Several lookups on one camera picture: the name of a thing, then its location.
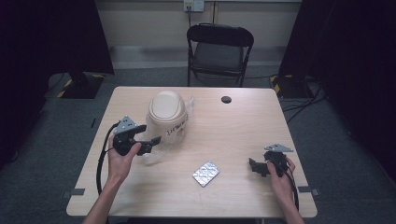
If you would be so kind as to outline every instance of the white wall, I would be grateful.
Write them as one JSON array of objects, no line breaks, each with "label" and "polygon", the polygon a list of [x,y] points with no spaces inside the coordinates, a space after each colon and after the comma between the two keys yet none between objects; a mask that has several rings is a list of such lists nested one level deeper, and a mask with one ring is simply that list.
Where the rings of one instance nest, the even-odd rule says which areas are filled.
[{"label": "white wall", "polygon": [[[98,1],[107,43],[112,46],[182,47],[189,28],[182,1]],[[191,15],[198,22],[238,25],[255,37],[255,48],[285,47],[299,2],[205,1],[205,11]]]}]

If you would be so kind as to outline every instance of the chair seat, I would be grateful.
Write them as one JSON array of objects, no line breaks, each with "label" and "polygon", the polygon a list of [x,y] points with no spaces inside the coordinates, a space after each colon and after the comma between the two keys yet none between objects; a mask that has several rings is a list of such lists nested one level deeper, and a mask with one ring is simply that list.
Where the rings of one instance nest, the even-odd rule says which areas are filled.
[{"label": "chair seat", "polygon": [[198,43],[192,67],[240,73],[243,71],[243,53],[241,47]]}]

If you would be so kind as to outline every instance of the finger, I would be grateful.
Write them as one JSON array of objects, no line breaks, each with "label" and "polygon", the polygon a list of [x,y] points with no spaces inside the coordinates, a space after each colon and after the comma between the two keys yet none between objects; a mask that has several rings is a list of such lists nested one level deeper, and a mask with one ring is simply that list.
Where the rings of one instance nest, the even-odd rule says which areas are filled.
[{"label": "finger", "polygon": [[113,148],[114,134],[108,138],[108,148]]},{"label": "finger", "polygon": [[141,143],[136,143],[131,147],[131,150],[129,150],[127,156],[133,158],[137,152],[140,150],[140,148],[142,147]]},{"label": "finger", "polygon": [[288,157],[286,157],[286,161],[288,162],[289,168],[290,168],[291,172],[293,173],[296,166],[294,165],[293,161],[291,159],[289,159]]},{"label": "finger", "polygon": [[268,168],[268,171],[270,172],[270,175],[276,175],[276,168],[275,168],[273,163],[268,161],[267,162],[267,168]]},{"label": "finger", "polygon": [[111,149],[107,151],[107,155],[108,155],[108,159],[111,160],[111,158],[115,158],[120,154],[116,151],[116,149]]},{"label": "finger", "polygon": [[271,174],[271,183],[273,185],[276,185],[276,183],[279,182],[279,177],[277,176],[276,168],[274,164],[271,163],[270,161],[267,162],[267,167],[268,167],[268,171]]}]

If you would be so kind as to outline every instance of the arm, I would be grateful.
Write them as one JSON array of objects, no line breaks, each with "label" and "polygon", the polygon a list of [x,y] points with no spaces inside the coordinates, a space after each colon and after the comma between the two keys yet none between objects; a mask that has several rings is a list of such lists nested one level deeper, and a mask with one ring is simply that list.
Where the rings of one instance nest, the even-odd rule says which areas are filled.
[{"label": "arm", "polygon": [[[291,175],[296,166],[289,158],[286,158],[286,160],[288,161],[288,165],[290,168],[288,170],[288,173],[289,175]],[[303,218],[301,217],[296,206],[294,205],[293,191],[291,189],[291,184],[288,177],[285,175],[282,175],[282,177],[278,177],[276,174],[276,168],[271,162],[267,162],[267,166],[268,171],[271,174],[272,188],[276,195],[277,201],[282,208],[283,214],[285,215],[286,222],[289,224],[304,223]]]},{"label": "arm", "polygon": [[[108,147],[112,148],[113,138],[108,139]],[[128,176],[131,169],[132,159],[139,151],[140,143],[132,146],[131,150],[125,156],[121,156],[116,150],[109,150],[108,156],[108,177],[103,187],[102,193],[99,195],[91,211],[84,218],[82,223],[106,223],[108,213],[110,212],[111,205],[114,198],[125,178]]]}]

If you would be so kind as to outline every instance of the black round object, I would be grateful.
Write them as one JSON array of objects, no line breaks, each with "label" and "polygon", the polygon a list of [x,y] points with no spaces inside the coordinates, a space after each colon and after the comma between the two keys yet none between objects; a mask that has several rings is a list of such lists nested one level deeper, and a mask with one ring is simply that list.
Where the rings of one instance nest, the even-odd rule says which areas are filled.
[{"label": "black round object", "polygon": [[224,103],[224,104],[229,104],[230,102],[231,102],[231,97],[230,96],[223,96],[223,97],[221,97],[221,101]]}]

